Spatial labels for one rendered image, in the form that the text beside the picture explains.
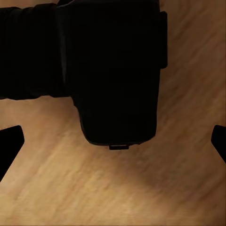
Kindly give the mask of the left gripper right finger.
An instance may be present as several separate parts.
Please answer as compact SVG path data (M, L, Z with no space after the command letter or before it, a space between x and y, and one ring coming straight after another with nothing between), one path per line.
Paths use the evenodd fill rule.
M212 132L211 142L226 163L226 127L216 125Z

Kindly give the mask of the digital camera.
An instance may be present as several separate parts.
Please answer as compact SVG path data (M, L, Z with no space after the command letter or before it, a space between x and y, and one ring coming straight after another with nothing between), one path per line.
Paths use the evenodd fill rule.
M160 0L0 8L0 99L71 96L93 145L122 150L154 138L167 66Z

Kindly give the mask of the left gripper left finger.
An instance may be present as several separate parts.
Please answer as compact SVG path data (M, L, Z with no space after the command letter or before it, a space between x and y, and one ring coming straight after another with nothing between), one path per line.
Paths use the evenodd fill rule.
M23 145L24 134L20 125L0 130L0 182Z

